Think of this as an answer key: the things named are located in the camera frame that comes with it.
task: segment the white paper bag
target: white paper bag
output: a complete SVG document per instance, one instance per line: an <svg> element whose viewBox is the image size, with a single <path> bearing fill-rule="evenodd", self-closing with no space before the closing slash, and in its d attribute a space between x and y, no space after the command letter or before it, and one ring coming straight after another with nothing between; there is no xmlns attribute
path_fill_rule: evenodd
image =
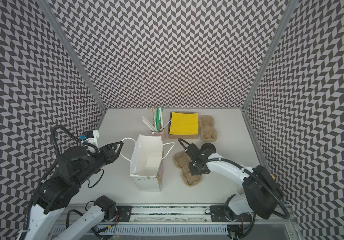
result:
<svg viewBox="0 0 344 240"><path fill-rule="evenodd" d="M163 146L172 144L167 154L163 156ZM164 173L164 158L175 146L174 142L162 143L161 136L144 136L139 135L135 142L135 148L131 159L122 157L131 162L129 174L143 192L160 192L162 185L162 176Z"/></svg>

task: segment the white table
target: white table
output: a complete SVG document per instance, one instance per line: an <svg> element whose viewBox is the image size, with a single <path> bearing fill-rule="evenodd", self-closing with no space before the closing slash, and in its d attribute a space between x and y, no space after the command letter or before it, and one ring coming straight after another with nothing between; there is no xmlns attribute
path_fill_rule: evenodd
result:
<svg viewBox="0 0 344 240"><path fill-rule="evenodd" d="M244 166L255 167L259 164L240 109L164 109L163 122L169 121L171 111L197 112L199 115L213 116L218 133L217 141L213 142L217 152ZM121 141L125 137L136 140L139 134L151 135L149 128L141 121L142 115L151 121L150 109L108 110L99 129L99 147ZM166 139L165 142L172 141L176 141L176 144L165 158L161 192L141 192L129 176L130 162L120 156L112 164L103 167L104 176L98 185L87 188L88 182L85 182L70 203L87 203L106 195L119 204L215 204L224 203L230 195L237 193L240 187L216 172L203 174L202 181L196 186L185 185L181 177L182 171L172 160L174 154L182 151L183 147L174 139ZM199 148L203 144L200 136L198 140L187 141L195 143ZM169 147L170 145L164 146L164 152ZM134 142L125 140L121 152L131 158L133 148ZM91 185L98 180L100 174L101 172L90 178Z"/></svg>

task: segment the yellow napkin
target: yellow napkin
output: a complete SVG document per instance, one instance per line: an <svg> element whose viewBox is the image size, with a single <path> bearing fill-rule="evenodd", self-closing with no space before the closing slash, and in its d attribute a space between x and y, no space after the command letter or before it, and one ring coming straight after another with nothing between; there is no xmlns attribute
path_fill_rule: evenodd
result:
<svg viewBox="0 0 344 240"><path fill-rule="evenodd" d="M198 135L198 113L172 113L169 134Z"/></svg>

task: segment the black and white chevron wallpaper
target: black and white chevron wallpaper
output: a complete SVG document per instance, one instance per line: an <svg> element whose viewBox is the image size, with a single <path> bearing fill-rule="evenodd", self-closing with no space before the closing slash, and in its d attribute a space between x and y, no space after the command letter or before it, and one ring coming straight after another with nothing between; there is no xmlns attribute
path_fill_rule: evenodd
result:
<svg viewBox="0 0 344 240"><path fill-rule="evenodd" d="M24 206L53 161L51 126L78 134L101 117L35 1L0 0L0 239L22 229Z"/></svg>
<svg viewBox="0 0 344 240"><path fill-rule="evenodd" d="M288 0L48 0L110 108L241 107Z"/></svg>
<svg viewBox="0 0 344 240"><path fill-rule="evenodd" d="M248 108L307 239L344 239L344 0L300 0Z"/></svg>

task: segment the paper bag handle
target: paper bag handle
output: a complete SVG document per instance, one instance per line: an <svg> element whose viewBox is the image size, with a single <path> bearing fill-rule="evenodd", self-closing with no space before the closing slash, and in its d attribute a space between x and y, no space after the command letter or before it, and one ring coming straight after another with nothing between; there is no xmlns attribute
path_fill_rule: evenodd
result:
<svg viewBox="0 0 344 240"><path fill-rule="evenodd" d="M126 137L126 138L123 138L122 141L124 141L125 139L132 139L132 141L134 141L134 142L135 142L135 145L136 145L136 141L135 141L133 138ZM125 157L124 155L122 155L121 153L120 153L120 155L121 155L123 158L125 158L126 160L130 161L130 162L133 164L133 162L132 162L129 158L126 158L126 157Z"/></svg>
<svg viewBox="0 0 344 240"><path fill-rule="evenodd" d="M175 146L176 142L167 142L167 143L163 144L163 146L164 146L164 145L171 144L171 143L173 143L172 147L168 150L167 154L161 160L163 160L169 154L169 152L172 150L173 146Z"/></svg>

